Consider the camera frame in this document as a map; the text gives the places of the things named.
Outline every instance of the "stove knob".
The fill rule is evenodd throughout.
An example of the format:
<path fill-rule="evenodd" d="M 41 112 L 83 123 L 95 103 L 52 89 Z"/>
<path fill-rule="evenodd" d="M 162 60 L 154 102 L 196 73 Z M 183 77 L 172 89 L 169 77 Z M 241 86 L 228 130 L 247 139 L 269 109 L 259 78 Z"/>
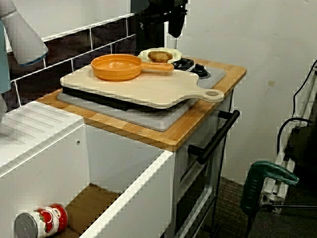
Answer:
<path fill-rule="evenodd" d="M 191 70 L 191 72 L 197 74 L 199 77 L 208 76 L 208 72 L 205 70 L 205 67 L 198 63 L 195 65 L 195 68 Z"/>

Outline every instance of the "bamboo countertop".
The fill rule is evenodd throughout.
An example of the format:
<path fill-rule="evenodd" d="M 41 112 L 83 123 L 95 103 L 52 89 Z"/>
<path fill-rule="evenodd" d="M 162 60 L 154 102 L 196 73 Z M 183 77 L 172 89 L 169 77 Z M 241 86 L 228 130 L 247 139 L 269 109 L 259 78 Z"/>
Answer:
<path fill-rule="evenodd" d="M 192 59 L 195 63 L 221 68 L 226 72 L 226 76 L 213 87 L 213 89 L 218 89 L 225 95 L 228 95 L 232 91 L 232 89 L 247 72 L 245 68 L 240 66 L 202 59 Z M 197 126 L 202 123 L 205 117 L 208 116 L 218 105 L 199 100 L 167 131 L 159 132 L 58 101 L 56 97 L 60 91 L 61 89 L 47 94 L 44 97 L 39 98 L 37 101 L 82 116 L 84 117 L 85 124 L 171 152 L 176 151 L 197 128 Z"/>

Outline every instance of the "wall tile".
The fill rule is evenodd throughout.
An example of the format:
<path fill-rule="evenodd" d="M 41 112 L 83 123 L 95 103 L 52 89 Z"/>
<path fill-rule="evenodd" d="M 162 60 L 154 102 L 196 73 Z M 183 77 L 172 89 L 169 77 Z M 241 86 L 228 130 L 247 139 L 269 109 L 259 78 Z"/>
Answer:
<path fill-rule="evenodd" d="M 111 54 L 111 46 L 105 46 L 100 49 L 89 52 L 85 55 L 78 56 L 73 59 L 74 70 L 78 70 L 89 65 L 94 58 Z"/>
<path fill-rule="evenodd" d="M 36 64 L 29 65 L 26 67 L 21 67 L 18 62 L 16 61 L 13 52 L 8 53 L 8 63 L 9 63 L 9 70 L 10 70 L 10 79 L 14 80 L 20 77 L 23 77 L 27 74 L 35 72 L 37 70 L 44 68 L 44 61 L 41 60 Z"/>
<path fill-rule="evenodd" d="M 20 106 L 14 82 L 11 82 L 11 90 L 3 93 L 2 97 L 8 107 L 7 112 L 17 109 Z"/>
<path fill-rule="evenodd" d="M 94 49 L 127 37 L 126 18 L 91 29 Z"/>
<path fill-rule="evenodd" d="M 126 38 L 124 40 L 118 41 L 114 43 L 113 46 L 113 53 L 114 54 L 135 54 L 135 36 L 131 36 L 129 38 Z"/>
<path fill-rule="evenodd" d="M 60 78 L 71 72 L 69 60 L 17 80 L 21 104 L 25 105 L 61 88 Z"/>
<path fill-rule="evenodd" d="M 47 66 L 91 51 L 90 31 L 84 30 L 45 42 L 49 49 Z"/>
<path fill-rule="evenodd" d="M 130 16 L 127 18 L 128 21 L 128 36 L 136 34 L 136 16 Z"/>

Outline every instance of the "black oven handle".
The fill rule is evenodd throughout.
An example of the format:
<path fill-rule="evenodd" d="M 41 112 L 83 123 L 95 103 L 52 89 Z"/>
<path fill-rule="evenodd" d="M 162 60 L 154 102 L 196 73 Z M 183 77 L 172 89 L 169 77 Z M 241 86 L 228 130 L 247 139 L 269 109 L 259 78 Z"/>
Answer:
<path fill-rule="evenodd" d="M 240 112 L 238 110 L 234 110 L 233 113 L 219 111 L 218 117 L 227 120 L 225 124 L 222 126 L 222 128 L 220 128 L 216 132 L 216 134 L 212 137 L 212 139 L 204 149 L 197 147 L 195 145 L 190 145 L 188 147 L 187 152 L 191 155 L 198 156 L 197 162 L 201 165 L 204 165 L 210 158 L 210 156 L 213 154 L 213 152 L 215 151 L 219 143 L 222 141 L 222 139 L 226 136 L 230 128 L 236 122 L 239 115 Z"/>

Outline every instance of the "green power drill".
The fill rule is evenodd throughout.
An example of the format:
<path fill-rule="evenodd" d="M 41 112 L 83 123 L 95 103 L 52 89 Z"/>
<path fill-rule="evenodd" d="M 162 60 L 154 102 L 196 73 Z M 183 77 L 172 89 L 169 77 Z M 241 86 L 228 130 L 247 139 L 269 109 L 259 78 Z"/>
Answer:
<path fill-rule="evenodd" d="M 296 185 L 299 182 L 296 175 L 275 163 L 269 161 L 258 161 L 251 165 L 244 185 L 240 204 L 242 211 L 249 216 L 246 237 L 249 236 L 252 223 L 259 207 L 261 190 L 265 178 L 282 181 L 287 185 Z"/>

